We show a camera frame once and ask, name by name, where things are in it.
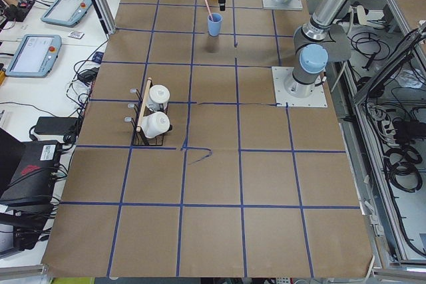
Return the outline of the pink chopstick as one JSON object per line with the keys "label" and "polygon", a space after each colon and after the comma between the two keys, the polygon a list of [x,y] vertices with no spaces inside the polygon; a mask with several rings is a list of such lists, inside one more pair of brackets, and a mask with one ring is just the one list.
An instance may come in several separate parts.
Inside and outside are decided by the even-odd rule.
{"label": "pink chopstick", "polygon": [[205,2],[205,6],[208,10],[208,16],[209,16],[211,22],[214,22],[214,17],[213,17],[213,14],[211,12],[211,9],[210,9],[209,2],[208,2],[208,0],[204,0],[204,2]]}

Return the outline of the light blue plastic cup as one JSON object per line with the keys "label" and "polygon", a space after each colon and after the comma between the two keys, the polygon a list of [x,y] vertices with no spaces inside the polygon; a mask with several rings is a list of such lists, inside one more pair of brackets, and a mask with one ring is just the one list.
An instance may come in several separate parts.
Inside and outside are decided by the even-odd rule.
{"label": "light blue plastic cup", "polygon": [[216,37],[220,33],[223,18],[219,13],[212,13],[208,16],[208,34]]}

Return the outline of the white mug far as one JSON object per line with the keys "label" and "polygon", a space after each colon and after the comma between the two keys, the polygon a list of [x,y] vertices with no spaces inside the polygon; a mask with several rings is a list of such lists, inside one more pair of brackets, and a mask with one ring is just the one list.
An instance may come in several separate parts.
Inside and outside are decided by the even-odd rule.
{"label": "white mug far", "polygon": [[146,106],[152,111],[165,111],[170,99],[170,91],[161,84],[150,87]]}

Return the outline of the white mug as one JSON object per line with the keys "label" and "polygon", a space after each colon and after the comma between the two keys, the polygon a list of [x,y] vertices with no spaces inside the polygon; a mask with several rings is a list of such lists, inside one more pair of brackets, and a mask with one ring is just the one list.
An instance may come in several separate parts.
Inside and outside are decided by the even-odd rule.
{"label": "white mug", "polygon": [[146,106],[152,111],[165,111],[170,99],[170,91],[161,84],[150,87]]}
{"label": "white mug", "polygon": [[155,138],[170,129],[169,117],[163,112],[154,112],[144,116],[142,120],[142,131],[147,138]]}

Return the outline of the teach pendant far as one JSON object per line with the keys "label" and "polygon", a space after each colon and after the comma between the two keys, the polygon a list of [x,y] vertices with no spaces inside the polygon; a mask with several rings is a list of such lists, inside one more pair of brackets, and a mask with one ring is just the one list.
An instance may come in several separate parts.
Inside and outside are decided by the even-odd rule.
{"label": "teach pendant far", "polygon": [[74,27],[87,14],[91,0],[56,0],[41,17],[42,22]]}

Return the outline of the teach pendant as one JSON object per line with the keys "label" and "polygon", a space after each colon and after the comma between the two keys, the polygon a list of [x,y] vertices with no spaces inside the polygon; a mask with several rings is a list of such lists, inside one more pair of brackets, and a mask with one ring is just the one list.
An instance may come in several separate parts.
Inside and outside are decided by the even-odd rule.
{"label": "teach pendant", "polygon": [[74,27],[87,14],[91,0],[56,0],[41,17],[42,22]]}
{"label": "teach pendant", "polygon": [[52,70],[61,49],[59,35],[27,34],[5,72],[10,77],[42,78]]}

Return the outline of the white mug near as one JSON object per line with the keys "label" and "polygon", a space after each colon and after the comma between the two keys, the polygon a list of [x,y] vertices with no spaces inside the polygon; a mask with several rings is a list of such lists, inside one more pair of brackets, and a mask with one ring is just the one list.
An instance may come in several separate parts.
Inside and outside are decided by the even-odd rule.
{"label": "white mug near", "polygon": [[144,116],[142,120],[142,131],[147,138],[155,138],[170,129],[169,117],[163,112],[154,112]]}

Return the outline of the wooden rack dowel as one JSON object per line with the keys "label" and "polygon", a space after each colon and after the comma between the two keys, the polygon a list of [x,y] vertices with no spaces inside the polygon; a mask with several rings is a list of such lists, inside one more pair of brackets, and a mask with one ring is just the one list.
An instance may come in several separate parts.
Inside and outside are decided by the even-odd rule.
{"label": "wooden rack dowel", "polygon": [[146,108],[146,102],[149,96],[149,90],[152,84],[152,78],[148,77],[145,88],[144,88],[144,92],[143,92],[143,96],[142,96],[142,100],[141,100],[141,105],[140,105],[140,111],[139,111],[139,115],[138,115],[138,120],[136,123],[136,131],[140,132],[142,130],[142,120],[144,117],[144,111]]}

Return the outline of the teach pendant near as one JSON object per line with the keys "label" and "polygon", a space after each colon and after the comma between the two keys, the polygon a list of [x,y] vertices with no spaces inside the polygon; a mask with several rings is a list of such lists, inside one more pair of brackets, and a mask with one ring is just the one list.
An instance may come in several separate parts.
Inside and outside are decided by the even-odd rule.
{"label": "teach pendant near", "polygon": [[27,34],[5,72],[10,77],[42,78],[52,70],[61,49],[59,35]]}

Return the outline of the black power adapter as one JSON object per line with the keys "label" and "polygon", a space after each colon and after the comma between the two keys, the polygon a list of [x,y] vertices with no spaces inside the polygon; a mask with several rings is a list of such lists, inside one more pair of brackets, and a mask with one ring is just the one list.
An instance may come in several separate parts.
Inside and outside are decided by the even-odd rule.
{"label": "black power adapter", "polygon": [[75,132],[77,118],[75,117],[39,117],[34,133],[37,135],[66,135]]}

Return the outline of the black laptop computer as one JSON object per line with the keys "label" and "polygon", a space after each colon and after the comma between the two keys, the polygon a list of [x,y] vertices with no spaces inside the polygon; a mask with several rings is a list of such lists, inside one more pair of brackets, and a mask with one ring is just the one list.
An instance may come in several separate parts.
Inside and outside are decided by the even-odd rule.
{"label": "black laptop computer", "polygon": [[1,204],[47,204],[53,195],[62,144],[56,140],[20,142],[1,130]]}

